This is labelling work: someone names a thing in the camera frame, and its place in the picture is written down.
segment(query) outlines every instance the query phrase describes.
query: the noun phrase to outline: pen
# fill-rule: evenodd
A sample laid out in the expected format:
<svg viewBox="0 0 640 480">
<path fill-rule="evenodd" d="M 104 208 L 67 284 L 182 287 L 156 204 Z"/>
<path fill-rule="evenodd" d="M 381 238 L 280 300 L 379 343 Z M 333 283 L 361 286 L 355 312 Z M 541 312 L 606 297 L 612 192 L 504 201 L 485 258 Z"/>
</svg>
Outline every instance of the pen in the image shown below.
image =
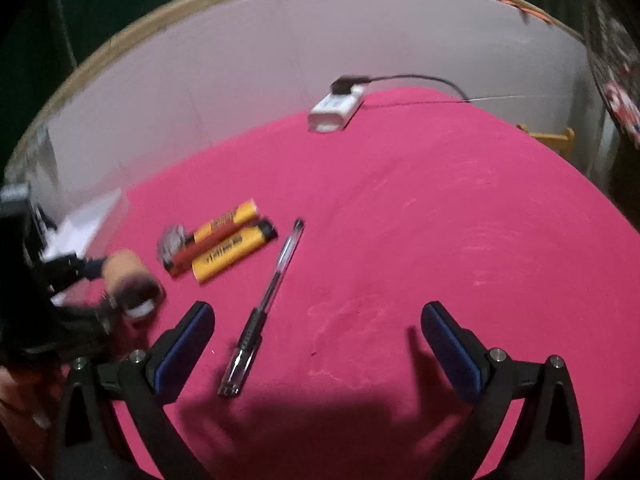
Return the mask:
<svg viewBox="0 0 640 480">
<path fill-rule="evenodd" d="M 271 309 L 273 298 L 278 291 L 280 282 L 284 276 L 287 266 L 291 261 L 293 252 L 296 249 L 300 235 L 305 227 L 305 222 L 302 218 L 298 218 L 293 224 L 291 234 L 284 242 L 280 254 L 278 256 L 278 262 L 276 264 L 276 270 L 273 273 L 273 277 L 267 287 L 262 300 L 258 307 L 251 311 L 251 315 L 244 326 L 244 330 L 238 339 L 238 344 L 231 356 L 226 367 L 225 375 L 222 377 L 222 382 L 218 389 L 218 394 L 223 397 L 235 397 L 240 394 L 242 385 L 246 380 L 249 373 L 251 364 L 255 358 L 255 354 L 262 342 L 262 328 L 267 321 L 267 314 Z"/>
</svg>

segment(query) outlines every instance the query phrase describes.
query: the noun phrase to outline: yellow battery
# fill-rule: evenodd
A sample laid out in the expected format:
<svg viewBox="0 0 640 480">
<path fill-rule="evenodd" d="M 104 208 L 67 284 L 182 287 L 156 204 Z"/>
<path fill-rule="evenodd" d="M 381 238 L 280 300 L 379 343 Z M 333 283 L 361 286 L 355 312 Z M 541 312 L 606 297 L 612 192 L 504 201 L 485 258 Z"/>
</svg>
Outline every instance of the yellow battery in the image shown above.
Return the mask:
<svg viewBox="0 0 640 480">
<path fill-rule="evenodd" d="M 200 283 L 225 270 L 232 263 L 253 253 L 278 236 L 266 218 L 254 226 L 240 229 L 191 263 L 193 275 Z"/>
<path fill-rule="evenodd" d="M 219 216 L 215 220 L 204 224 L 203 226 L 196 229 L 193 233 L 193 241 L 199 242 L 212 234 L 213 231 L 219 229 L 223 225 L 226 224 L 236 224 L 241 226 L 242 224 L 256 218 L 258 216 L 258 208 L 255 205 L 253 200 L 248 200 L 247 202 L 241 203 L 235 209 L 224 213 L 222 216 Z"/>
</svg>

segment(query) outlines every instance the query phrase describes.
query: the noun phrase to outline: black pen grip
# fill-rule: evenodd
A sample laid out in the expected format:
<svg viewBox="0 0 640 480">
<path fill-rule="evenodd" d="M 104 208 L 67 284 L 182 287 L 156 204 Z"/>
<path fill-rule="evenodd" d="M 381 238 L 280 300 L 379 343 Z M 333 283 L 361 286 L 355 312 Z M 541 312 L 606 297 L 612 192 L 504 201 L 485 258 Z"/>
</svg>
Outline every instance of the black pen grip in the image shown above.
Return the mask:
<svg viewBox="0 0 640 480">
<path fill-rule="evenodd" d="M 238 339 L 238 348 L 241 350 L 251 350 L 260 337 L 264 322 L 267 321 L 267 315 L 257 308 L 251 311 L 249 319 L 246 320 L 244 330 Z"/>
</svg>

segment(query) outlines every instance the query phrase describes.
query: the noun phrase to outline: metal screw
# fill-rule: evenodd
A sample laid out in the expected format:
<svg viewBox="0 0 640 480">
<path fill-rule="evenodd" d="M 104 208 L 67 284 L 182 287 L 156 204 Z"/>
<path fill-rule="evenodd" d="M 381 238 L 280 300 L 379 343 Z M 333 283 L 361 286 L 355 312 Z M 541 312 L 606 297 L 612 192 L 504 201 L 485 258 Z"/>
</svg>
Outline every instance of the metal screw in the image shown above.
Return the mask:
<svg viewBox="0 0 640 480">
<path fill-rule="evenodd" d="M 144 350 L 134 350 L 133 352 L 131 352 L 131 354 L 129 354 L 129 361 L 137 364 L 140 361 L 143 361 L 145 357 L 146 353 Z"/>
<path fill-rule="evenodd" d="M 507 358 L 507 352 L 502 348 L 491 348 L 489 350 L 489 357 L 497 363 L 501 363 Z"/>
<path fill-rule="evenodd" d="M 549 362 L 551 363 L 553 368 L 564 368 L 564 359 L 562 359 L 559 355 L 552 355 L 549 358 Z"/>
<path fill-rule="evenodd" d="M 82 370 L 86 365 L 86 359 L 84 357 L 79 357 L 78 359 L 74 359 L 71 363 L 71 367 L 74 370 Z"/>
</svg>

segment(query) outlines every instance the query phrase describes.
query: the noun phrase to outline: dark green wall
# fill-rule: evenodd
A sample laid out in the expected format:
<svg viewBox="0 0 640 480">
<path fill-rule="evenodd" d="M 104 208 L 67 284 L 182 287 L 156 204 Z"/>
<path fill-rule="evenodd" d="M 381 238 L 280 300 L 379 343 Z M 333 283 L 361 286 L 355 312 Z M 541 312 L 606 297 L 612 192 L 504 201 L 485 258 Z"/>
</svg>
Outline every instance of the dark green wall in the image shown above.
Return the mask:
<svg viewBox="0 0 640 480">
<path fill-rule="evenodd" d="M 77 63 L 126 25 L 171 0 L 60 0 Z M 582 30 L 582 0 L 527 0 Z M 0 164 L 70 70 L 56 0 L 31 0 L 0 43 Z"/>
</svg>

